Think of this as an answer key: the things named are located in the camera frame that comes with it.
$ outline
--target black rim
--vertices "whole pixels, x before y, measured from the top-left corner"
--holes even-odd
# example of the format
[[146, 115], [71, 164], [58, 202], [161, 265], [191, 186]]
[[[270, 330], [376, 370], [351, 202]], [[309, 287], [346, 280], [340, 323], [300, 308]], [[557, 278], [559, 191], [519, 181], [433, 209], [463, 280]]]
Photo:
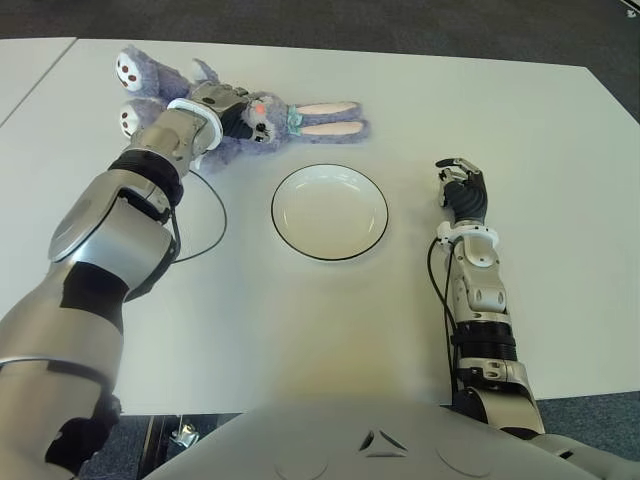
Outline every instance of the black rim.
[[[306, 168], [310, 168], [310, 167], [319, 167], [319, 166], [333, 166], [333, 167], [342, 167], [342, 168], [346, 168], [347, 170], [351, 170], [352, 172], [356, 172], [358, 175], [362, 175], [364, 178], [366, 178], [367, 180], [369, 180], [374, 187], [376, 187], [376, 189], [378, 190], [378, 192], [380, 192], [380, 196], [382, 197], [382, 201], [384, 202], [384, 208], [387, 212], [387, 219], [384, 222], [384, 228], [382, 229], [382, 232], [380, 232], [380, 235], [378, 236], [378, 238], [376, 239], [375, 242], [373, 242], [371, 245], [369, 245], [366, 249], [354, 254], [354, 255], [349, 255], [348, 257], [340, 257], [340, 258], [323, 258], [323, 257], [316, 257], [314, 255], [310, 255], [306, 252], [303, 252], [302, 250], [294, 247], [293, 245], [291, 245], [291, 243], [289, 243], [287, 241], [286, 238], [284, 238], [284, 236], [282, 235], [282, 233], [280, 233], [280, 230], [278, 230], [278, 227], [276, 225], [276, 219], [273, 216], [273, 204], [275, 202], [276, 199], [276, 194], [278, 193], [278, 190], [280, 190], [280, 187], [282, 186], [282, 184], [284, 182], [287, 181], [287, 179], [289, 179], [289, 177], [291, 177], [292, 175], [295, 175], [296, 173], [298, 173], [301, 170], [304, 170]], [[287, 175], [286, 177], [284, 177], [282, 179], [282, 181], [278, 184], [278, 186], [276, 187], [276, 189], [273, 192], [273, 196], [271, 197], [271, 223], [273, 224], [273, 227], [276, 229], [276, 232], [278, 232], [278, 235], [280, 236], [280, 238], [284, 241], [284, 243], [286, 243], [287, 245], [289, 245], [293, 250], [295, 250], [296, 252], [304, 255], [305, 257], [309, 257], [309, 258], [313, 258], [314, 260], [321, 260], [323, 262], [341, 262], [343, 260], [350, 260], [352, 258], [356, 258], [359, 257], [360, 255], [368, 252], [369, 250], [371, 250], [373, 247], [375, 247], [380, 240], [382, 240], [382, 237], [384, 237], [384, 234], [387, 231], [387, 226], [389, 225], [389, 204], [387, 203], [387, 199], [384, 196], [384, 193], [382, 193], [382, 190], [380, 190], [380, 187], [378, 186], [378, 184], [376, 182], [374, 182], [373, 180], [371, 180], [371, 178], [369, 178], [367, 175], [365, 175], [362, 172], [359, 172], [358, 170], [356, 170], [355, 168], [351, 168], [351, 167], [347, 167], [346, 165], [339, 165], [337, 163], [314, 163], [311, 165], [307, 165], [305, 167], [301, 167], [297, 170], [294, 170], [293, 172], [291, 172], [289, 175]]]

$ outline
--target purple plush rabbit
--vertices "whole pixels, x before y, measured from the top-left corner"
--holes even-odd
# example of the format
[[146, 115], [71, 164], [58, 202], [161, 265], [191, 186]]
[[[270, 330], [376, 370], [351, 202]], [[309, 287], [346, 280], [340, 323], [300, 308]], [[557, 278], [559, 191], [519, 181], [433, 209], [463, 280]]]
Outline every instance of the purple plush rabbit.
[[[116, 72], [135, 97], [120, 110], [120, 127], [130, 137], [155, 121], [175, 98], [188, 98], [202, 82], [220, 83], [218, 75], [201, 60], [194, 60], [194, 82], [133, 46], [120, 52]], [[203, 155], [196, 167], [213, 173], [242, 152], [252, 155], [277, 151], [291, 141], [304, 143], [356, 143], [367, 137], [369, 124], [356, 102], [288, 105], [268, 92], [247, 95], [242, 119], [254, 130], [254, 139], [224, 137]]]

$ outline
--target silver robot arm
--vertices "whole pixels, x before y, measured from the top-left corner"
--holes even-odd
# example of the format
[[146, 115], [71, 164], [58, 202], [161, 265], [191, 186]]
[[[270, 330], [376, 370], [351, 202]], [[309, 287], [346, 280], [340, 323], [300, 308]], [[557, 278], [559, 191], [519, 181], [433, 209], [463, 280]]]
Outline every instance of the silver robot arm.
[[120, 413], [122, 304], [179, 253], [164, 224], [181, 179], [237, 127], [244, 93], [205, 83], [172, 102], [56, 229], [46, 277], [0, 322], [0, 477], [68, 480], [106, 441]]
[[544, 433], [526, 369], [516, 354], [495, 251], [498, 234], [484, 224], [488, 202], [482, 172], [461, 158], [436, 166], [443, 169], [440, 205], [450, 207], [455, 217], [453, 227], [450, 222], [438, 227], [451, 261], [452, 361], [463, 387], [454, 395], [453, 409], [519, 436]]

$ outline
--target gray carpet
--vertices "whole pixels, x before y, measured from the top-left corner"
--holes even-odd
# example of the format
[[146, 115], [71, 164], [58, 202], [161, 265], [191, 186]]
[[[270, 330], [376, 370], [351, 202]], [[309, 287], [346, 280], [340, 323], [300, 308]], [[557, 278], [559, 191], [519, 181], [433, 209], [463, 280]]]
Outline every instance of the gray carpet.
[[[581, 65], [640, 119], [640, 15], [628, 18], [627, 10], [617, 0], [2, 0], [0, 38], [243, 43]], [[640, 392], [549, 400], [540, 409], [549, 432], [640, 460]], [[214, 423], [200, 421], [203, 432]], [[125, 417], [83, 478], [135, 478], [147, 422]]]

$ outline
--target white table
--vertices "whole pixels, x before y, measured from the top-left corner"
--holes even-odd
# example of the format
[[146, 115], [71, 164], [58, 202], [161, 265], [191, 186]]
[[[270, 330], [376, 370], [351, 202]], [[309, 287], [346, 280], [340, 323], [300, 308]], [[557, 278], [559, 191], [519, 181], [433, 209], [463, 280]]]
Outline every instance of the white table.
[[[373, 135], [359, 146], [291, 145], [243, 158], [213, 179], [229, 213], [222, 244], [125, 308], [116, 388], [125, 413], [243, 411], [335, 393], [446, 401], [441, 308], [425, 254], [445, 218], [433, 164], [450, 156], [485, 172], [487, 221], [501, 234], [518, 353], [535, 394], [640, 388], [640, 129], [586, 69], [136, 43], [183, 71], [191, 57], [206, 59], [224, 81], [292, 103], [361, 101]], [[116, 117], [126, 96], [112, 70], [124, 45], [78, 41], [0, 129], [0, 314], [40, 280], [51, 232], [125, 146]], [[287, 174], [322, 162], [366, 174], [389, 204], [381, 242], [338, 264], [287, 247], [269, 214]], [[188, 181], [183, 229], [206, 243], [211, 199]], [[442, 274], [439, 265], [441, 256]]]
[[73, 41], [73, 38], [0, 40], [0, 125]]

